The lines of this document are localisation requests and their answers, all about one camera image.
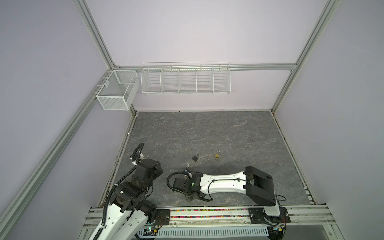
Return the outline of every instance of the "marble surface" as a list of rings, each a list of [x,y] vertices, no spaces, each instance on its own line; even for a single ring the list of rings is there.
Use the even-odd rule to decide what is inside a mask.
[[[270,112],[139,113],[116,179],[132,167],[129,156],[144,141],[145,158],[159,160],[163,174],[154,181],[148,198],[158,207],[180,205],[255,205],[245,194],[215,193],[212,202],[187,202],[167,187],[169,174],[183,171],[223,175],[258,168],[273,177],[275,193],[284,205],[309,204],[300,178]],[[220,151],[217,160],[214,154]],[[192,157],[200,155],[194,162]]]

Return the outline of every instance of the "white wall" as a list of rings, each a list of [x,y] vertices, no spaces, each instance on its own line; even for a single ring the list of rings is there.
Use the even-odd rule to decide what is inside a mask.
[[[384,4],[342,1],[277,110],[346,240],[382,239]]]
[[[230,94],[144,95],[140,87],[133,105],[139,111],[271,109],[289,73],[232,71]]]
[[[8,240],[77,239],[90,207],[97,207],[129,119],[129,111],[103,110],[96,102]]]
[[[71,0],[0,1],[0,32],[1,214],[106,66]],[[76,239],[128,122],[96,103],[9,238]]]
[[[294,63],[326,0],[87,0],[117,65]]]

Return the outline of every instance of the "padlock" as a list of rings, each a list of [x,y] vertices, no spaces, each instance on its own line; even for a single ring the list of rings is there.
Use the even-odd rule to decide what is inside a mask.
[[[193,157],[192,157],[192,160],[196,162],[196,161],[199,159],[199,157],[200,157],[200,155],[199,155],[199,154],[196,154],[196,156],[193,156]]]

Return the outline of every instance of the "black bracket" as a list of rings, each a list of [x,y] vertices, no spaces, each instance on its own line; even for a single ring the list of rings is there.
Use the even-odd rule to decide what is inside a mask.
[[[250,207],[248,208],[249,218],[251,219],[252,224],[260,224],[266,221],[266,219],[273,223],[290,223],[291,219],[289,217],[288,211],[285,207],[280,206],[280,216],[271,217],[264,213],[263,207]]]
[[[154,223],[154,225],[160,226],[161,222],[163,223],[163,226],[169,225],[169,219],[170,219],[170,209],[157,209],[156,215],[155,215],[156,222]]]

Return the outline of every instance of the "wire basket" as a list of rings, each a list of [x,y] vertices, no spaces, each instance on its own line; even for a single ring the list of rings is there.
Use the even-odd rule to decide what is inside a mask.
[[[113,70],[96,97],[105,110],[129,110],[139,85],[136,71]]]
[[[228,94],[229,64],[143,68],[141,88],[144,94]]]

